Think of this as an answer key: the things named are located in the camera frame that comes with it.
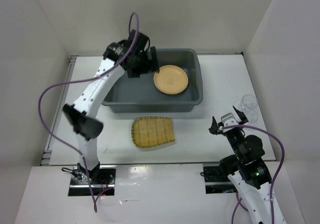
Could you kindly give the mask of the tan round plate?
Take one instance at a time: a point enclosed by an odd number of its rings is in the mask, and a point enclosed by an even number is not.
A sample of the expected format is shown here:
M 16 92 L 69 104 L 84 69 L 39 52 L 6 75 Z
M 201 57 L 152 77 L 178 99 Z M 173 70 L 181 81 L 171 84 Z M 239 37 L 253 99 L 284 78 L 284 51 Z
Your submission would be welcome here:
M 153 76 L 155 87 L 167 95 L 182 93 L 189 84 L 187 73 L 176 65 L 164 65 Z

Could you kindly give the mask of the woven bamboo tray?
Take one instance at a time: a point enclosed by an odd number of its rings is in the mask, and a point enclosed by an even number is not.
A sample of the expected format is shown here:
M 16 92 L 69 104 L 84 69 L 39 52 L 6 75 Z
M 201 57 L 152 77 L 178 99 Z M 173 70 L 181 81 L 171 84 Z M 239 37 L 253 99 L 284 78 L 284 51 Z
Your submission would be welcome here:
M 176 141 L 173 119 L 161 116 L 139 117 L 131 125 L 132 143 L 139 149 L 153 149 Z

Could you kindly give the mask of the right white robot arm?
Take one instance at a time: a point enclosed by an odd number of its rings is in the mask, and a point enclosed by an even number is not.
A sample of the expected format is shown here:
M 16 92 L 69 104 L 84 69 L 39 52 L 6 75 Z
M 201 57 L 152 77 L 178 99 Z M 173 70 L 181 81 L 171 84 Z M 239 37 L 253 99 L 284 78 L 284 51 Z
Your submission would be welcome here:
M 274 175 L 265 164 L 262 139 L 256 135 L 245 135 L 249 128 L 246 114 L 238 109 L 220 118 L 212 120 L 209 132 L 212 135 L 226 137 L 233 154 L 220 160 L 219 175 L 225 181 L 231 181 L 244 203 L 253 224 L 284 224 L 282 214 L 274 193 L 275 180 L 281 170 Z

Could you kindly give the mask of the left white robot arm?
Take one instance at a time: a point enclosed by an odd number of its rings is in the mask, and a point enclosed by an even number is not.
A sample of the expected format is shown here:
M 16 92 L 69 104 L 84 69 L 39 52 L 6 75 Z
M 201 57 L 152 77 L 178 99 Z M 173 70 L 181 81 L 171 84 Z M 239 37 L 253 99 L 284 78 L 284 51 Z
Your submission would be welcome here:
M 158 71 L 156 48 L 150 45 L 150 38 L 131 30 L 128 39 L 107 46 L 95 79 L 73 104 L 63 106 L 62 111 L 73 127 L 81 153 L 77 168 L 88 184 L 94 184 L 100 177 L 97 138 L 104 124 L 96 116 L 105 97 L 124 74 L 128 78 L 139 78 Z

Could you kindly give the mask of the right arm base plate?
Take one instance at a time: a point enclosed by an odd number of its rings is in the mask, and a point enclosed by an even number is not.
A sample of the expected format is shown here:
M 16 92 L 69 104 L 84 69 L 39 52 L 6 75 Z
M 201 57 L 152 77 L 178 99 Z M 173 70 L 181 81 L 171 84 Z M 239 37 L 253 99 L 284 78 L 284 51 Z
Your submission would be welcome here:
M 237 191 L 217 162 L 203 164 L 200 175 L 204 179 L 206 194 L 229 194 Z

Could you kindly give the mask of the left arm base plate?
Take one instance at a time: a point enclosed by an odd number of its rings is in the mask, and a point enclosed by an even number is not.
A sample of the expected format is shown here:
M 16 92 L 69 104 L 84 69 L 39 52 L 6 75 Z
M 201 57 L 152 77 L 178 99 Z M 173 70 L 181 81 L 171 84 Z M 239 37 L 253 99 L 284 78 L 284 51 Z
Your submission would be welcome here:
M 77 166 L 72 168 L 62 167 L 63 172 L 71 174 L 68 196 L 90 196 L 89 184 L 86 175 Z M 97 196 L 113 196 L 115 194 L 116 166 L 101 165 L 94 177 L 90 178 L 93 194 Z

